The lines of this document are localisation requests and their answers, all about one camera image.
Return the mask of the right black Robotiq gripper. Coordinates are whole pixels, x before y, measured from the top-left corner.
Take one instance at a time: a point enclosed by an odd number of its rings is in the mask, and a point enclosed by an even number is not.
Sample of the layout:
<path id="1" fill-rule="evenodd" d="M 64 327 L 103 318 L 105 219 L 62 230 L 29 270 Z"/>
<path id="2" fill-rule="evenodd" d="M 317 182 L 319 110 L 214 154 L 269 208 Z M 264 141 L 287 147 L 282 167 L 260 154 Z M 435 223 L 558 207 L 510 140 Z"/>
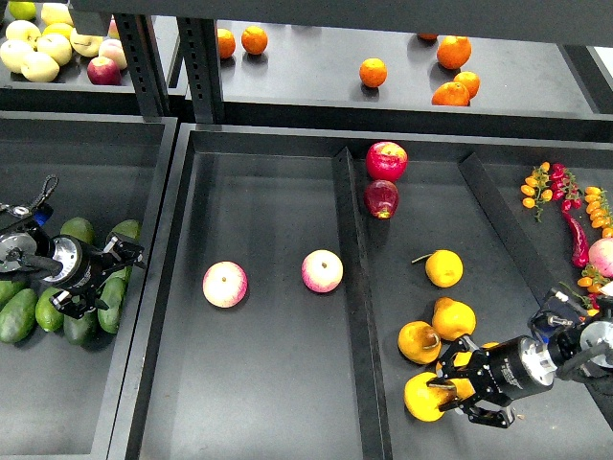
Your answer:
<path id="1" fill-rule="evenodd" d="M 455 363 L 460 353 L 468 362 Z M 430 379 L 430 388 L 451 389 L 452 380 L 468 380 L 483 400 L 510 403 L 553 388 L 556 365 L 545 343 L 522 335 L 489 348 L 479 348 L 469 334 L 454 340 L 440 358 L 441 374 Z M 441 412 L 459 411 L 475 425 L 509 428 L 515 421 L 510 407 L 484 408 L 473 397 L 454 399 L 438 406 Z"/>

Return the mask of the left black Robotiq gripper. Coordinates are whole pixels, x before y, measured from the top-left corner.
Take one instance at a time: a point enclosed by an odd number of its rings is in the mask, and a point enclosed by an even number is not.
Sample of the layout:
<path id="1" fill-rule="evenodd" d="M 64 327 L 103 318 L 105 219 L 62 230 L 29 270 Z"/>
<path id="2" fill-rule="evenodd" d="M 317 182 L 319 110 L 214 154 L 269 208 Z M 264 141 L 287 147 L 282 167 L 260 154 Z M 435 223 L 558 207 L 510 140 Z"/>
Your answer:
<path id="1" fill-rule="evenodd" d="M 49 277 L 49 283 L 59 289 L 49 301 L 56 311 L 75 319 L 108 310 L 98 294 L 111 269 L 146 267 L 144 247 L 116 232 L 110 233 L 103 250 L 70 236 L 54 237 L 53 244 L 52 260 L 61 264 L 61 269 Z"/>

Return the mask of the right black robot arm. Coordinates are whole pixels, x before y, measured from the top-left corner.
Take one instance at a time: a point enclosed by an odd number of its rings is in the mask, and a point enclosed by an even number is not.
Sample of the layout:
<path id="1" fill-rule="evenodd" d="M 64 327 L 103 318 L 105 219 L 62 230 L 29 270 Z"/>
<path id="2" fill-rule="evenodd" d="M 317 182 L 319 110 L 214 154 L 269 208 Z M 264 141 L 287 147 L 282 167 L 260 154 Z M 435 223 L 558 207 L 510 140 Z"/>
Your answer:
<path id="1" fill-rule="evenodd" d="M 556 380 L 582 383 L 599 395 L 601 412 L 612 415 L 602 398 L 612 397 L 612 298 L 593 298 L 601 309 L 594 315 L 576 295 L 552 288 L 530 318 L 531 333 L 493 346 L 477 346 L 465 334 L 443 354 L 441 371 L 428 388 L 451 390 L 466 380 L 473 393 L 438 405 L 457 410 L 483 426 L 507 428 L 515 420 L 511 404 L 547 392 Z"/>

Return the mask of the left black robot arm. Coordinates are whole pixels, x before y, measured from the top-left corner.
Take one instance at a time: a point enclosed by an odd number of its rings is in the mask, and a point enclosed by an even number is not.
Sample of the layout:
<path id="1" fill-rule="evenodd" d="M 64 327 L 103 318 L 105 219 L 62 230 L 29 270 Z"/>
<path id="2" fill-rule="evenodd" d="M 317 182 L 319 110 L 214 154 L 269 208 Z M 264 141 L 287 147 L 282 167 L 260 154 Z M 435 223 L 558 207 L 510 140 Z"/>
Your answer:
<path id="1" fill-rule="evenodd" d="M 58 290 L 50 297 L 55 310 L 76 319 L 106 310 L 98 291 L 111 274 L 128 266 L 144 268 L 144 247 L 113 232 L 99 249 L 76 237 L 50 237 L 43 229 L 53 208 L 46 203 L 57 186 L 51 174 L 28 204 L 1 204 L 1 279 L 40 280 Z"/>

